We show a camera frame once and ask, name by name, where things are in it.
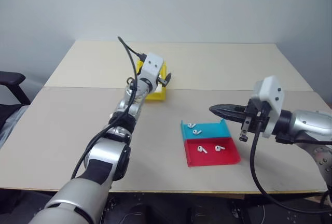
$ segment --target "yellow box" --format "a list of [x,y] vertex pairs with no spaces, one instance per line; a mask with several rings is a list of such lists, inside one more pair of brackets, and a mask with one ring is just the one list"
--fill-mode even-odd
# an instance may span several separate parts
[[[138,73],[140,68],[143,66],[142,61],[137,62],[136,72]],[[166,63],[164,63],[160,70],[161,79],[165,79],[167,75],[167,67]],[[163,101],[166,98],[166,88],[162,87],[160,83],[158,83],[157,89],[154,93],[149,94],[146,99],[151,101]]]

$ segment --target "red tray section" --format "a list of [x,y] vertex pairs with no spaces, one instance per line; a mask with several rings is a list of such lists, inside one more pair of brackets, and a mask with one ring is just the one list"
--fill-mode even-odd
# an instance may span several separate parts
[[[225,147],[225,150],[216,151],[216,145]],[[198,152],[198,146],[202,146],[207,154]],[[187,139],[185,141],[185,151],[189,167],[236,164],[241,160],[231,137]]]

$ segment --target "robotic arm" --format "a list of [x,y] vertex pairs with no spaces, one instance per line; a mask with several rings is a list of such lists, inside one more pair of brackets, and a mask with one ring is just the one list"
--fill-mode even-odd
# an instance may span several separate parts
[[[128,52],[128,46],[122,44]],[[86,150],[87,155],[84,156],[85,171],[76,178],[75,172],[72,180],[52,197],[30,224],[99,223],[112,182],[120,180],[126,173],[131,151],[131,135],[144,100],[149,93],[156,90],[158,82],[165,87],[171,78],[171,74],[168,74],[165,80],[159,78],[163,65],[161,57],[152,53],[141,54],[141,57],[144,64],[137,74],[137,81],[127,80],[124,98],[104,129],[107,131],[96,142],[90,142],[88,145],[92,148]],[[111,127],[110,124],[114,122],[116,125]]]
[[[332,114],[304,110],[296,110],[291,113],[290,111],[282,110],[283,100],[284,93],[278,80],[275,76],[270,76],[263,81],[257,82],[254,87],[254,94],[247,106],[215,105],[210,107],[210,111],[224,119],[241,123],[242,127],[239,137],[241,141],[247,141],[247,132],[256,133],[257,139],[259,132],[263,132],[263,137],[275,135],[277,142],[296,144],[305,150],[318,165],[327,184],[331,201]],[[254,181],[257,187],[262,189],[258,180],[255,180],[256,175],[252,165],[251,170]]]

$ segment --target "chair armrest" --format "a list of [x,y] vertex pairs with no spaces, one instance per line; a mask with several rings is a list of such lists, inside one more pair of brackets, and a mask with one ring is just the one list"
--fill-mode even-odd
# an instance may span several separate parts
[[25,80],[25,76],[20,73],[0,71],[0,85],[17,86]]

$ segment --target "black office chair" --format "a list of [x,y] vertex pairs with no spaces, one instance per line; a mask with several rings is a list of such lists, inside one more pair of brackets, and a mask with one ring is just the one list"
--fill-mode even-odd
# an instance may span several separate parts
[[[29,98],[19,86],[19,84],[24,80],[25,76],[22,74],[0,71],[0,85],[6,86],[21,103],[16,105],[0,104],[0,148],[1,143],[4,143],[4,137],[8,136],[8,132],[10,132],[13,128],[10,124],[6,124],[7,119],[17,113],[22,106],[30,105],[31,103]],[[3,134],[3,128],[10,128],[6,135]]]

